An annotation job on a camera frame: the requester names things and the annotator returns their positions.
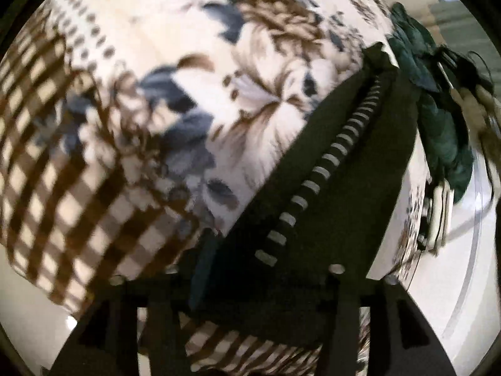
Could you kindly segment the black white striped garment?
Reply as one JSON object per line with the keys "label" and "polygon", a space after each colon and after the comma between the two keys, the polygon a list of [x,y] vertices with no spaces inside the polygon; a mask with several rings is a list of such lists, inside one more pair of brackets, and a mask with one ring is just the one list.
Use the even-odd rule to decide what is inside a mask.
{"label": "black white striped garment", "polygon": [[[192,284],[190,342],[316,346],[364,281],[414,150],[414,90],[381,43],[310,116]],[[338,279],[330,271],[340,265]]]}

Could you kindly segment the floral cream bed blanket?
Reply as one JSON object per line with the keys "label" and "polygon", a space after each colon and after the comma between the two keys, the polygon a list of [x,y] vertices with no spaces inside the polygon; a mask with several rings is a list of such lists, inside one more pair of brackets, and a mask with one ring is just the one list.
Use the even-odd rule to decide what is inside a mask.
{"label": "floral cream bed blanket", "polygon": [[[409,83],[391,29],[383,0],[44,0],[1,63],[9,264],[79,322],[111,285],[177,268],[205,229],[220,244],[365,49]],[[397,280],[419,146],[416,130],[365,279]],[[179,318],[190,375],[317,375],[322,341],[208,349]]]}

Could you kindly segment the dark green fleece blanket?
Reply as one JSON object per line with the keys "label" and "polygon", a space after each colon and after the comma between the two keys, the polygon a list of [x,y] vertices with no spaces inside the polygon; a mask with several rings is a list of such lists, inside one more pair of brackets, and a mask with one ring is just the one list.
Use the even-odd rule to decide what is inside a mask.
{"label": "dark green fleece blanket", "polygon": [[450,90],[477,86],[493,93],[492,81],[471,58],[437,45],[430,32],[401,3],[390,7],[394,31],[388,38],[401,71],[420,90],[418,127],[434,181],[447,180],[454,201],[464,196],[473,172],[466,121]]}

